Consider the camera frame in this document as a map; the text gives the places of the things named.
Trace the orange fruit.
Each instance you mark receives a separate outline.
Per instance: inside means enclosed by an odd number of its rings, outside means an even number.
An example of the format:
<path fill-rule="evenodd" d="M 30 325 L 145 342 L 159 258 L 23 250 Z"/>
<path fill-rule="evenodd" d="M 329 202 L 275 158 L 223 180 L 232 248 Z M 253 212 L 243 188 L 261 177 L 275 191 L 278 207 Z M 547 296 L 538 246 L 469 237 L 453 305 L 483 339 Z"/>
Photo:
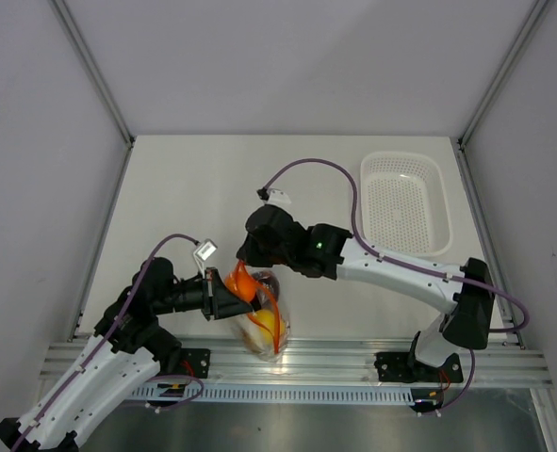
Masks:
<path fill-rule="evenodd" d="M 225 280 L 228 290 L 245 302 L 252 302 L 256 297 L 256 280 L 247 272 L 231 272 Z"/>

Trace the dark red apple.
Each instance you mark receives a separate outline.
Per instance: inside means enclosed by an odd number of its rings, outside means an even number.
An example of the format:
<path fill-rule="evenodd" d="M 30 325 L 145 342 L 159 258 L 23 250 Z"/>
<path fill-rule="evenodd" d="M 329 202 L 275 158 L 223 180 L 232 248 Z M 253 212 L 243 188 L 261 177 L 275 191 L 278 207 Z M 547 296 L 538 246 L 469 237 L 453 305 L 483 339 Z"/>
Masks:
<path fill-rule="evenodd" d="M 275 274 L 269 270 L 256 271 L 252 277 L 260 284 L 262 284 L 272 295 L 278 300 L 280 296 L 280 283 Z M 255 301 L 263 304 L 269 302 L 270 299 L 262 289 L 255 290 Z"/>

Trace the toy pineapple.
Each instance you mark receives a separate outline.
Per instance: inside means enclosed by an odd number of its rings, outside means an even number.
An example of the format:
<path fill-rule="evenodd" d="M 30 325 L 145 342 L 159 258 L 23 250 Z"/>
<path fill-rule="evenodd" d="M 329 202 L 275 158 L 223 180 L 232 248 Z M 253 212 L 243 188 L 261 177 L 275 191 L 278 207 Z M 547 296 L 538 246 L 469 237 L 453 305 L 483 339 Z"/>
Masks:
<path fill-rule="evenodd" d="M 263 359 L 276 356 L 273 339 L 270 333 L 253 323 L 238 324 L 234 328 L 235 335 L 254 355 Z"/>

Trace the clear zip top bag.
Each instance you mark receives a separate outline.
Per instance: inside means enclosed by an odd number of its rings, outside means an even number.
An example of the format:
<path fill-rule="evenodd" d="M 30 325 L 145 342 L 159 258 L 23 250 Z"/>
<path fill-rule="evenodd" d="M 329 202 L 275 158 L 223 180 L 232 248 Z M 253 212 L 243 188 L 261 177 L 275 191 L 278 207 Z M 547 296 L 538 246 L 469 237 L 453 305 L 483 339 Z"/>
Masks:
<path fill-rule="evenodd" d="M 238 261 L 225 277 L 228 290 L 252 310 L 233 317 L 232 331 L 260 360 L 277 362 L 290 334 L 288 309 L 280 301 L 281 286 L 269 269 L 249 269 Z"/>

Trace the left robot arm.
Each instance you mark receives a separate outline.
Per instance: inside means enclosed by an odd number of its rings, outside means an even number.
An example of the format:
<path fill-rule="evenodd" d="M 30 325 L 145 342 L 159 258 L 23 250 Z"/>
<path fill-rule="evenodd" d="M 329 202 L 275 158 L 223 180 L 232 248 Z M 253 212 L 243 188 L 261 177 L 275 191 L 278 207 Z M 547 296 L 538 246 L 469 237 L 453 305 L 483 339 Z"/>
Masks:
<path fill-rule="evenodd" d="M 159 324 L 168 314 L 198 311 L 207 320 L 252 312 L 254 288 L 238 290 L 210 267 L 189 279 L 158 257 L 142 264 L 131 285 L 108 306 L 79 357 L 31 410 L 0 422 L 0 441 L 11 451 L 76 451 L 100 422 L 144 382 L 205 372 L 189 363 L 199 353 Z"/>

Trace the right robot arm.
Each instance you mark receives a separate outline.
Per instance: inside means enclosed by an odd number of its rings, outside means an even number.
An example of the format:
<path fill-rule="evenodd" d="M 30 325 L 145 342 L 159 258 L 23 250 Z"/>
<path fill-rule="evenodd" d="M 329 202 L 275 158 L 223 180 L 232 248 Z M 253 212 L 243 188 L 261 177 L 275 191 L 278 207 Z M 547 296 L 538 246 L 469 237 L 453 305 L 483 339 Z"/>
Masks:
<path fill-rule="evenodd" d="M 237 258 L 247 266 L 282 265 L 307 278 L 369 283 L 437 310 L 438 318 L 418 333 L 406 358 L 416 379 L 429 379 L 460 349 L 488 345 L 494 295 L 487 264 L 480 259 L 444 265 L 388 251 L 333 225 L 304 227 L 270 204 L 249 216 L 245 230 Z"/>

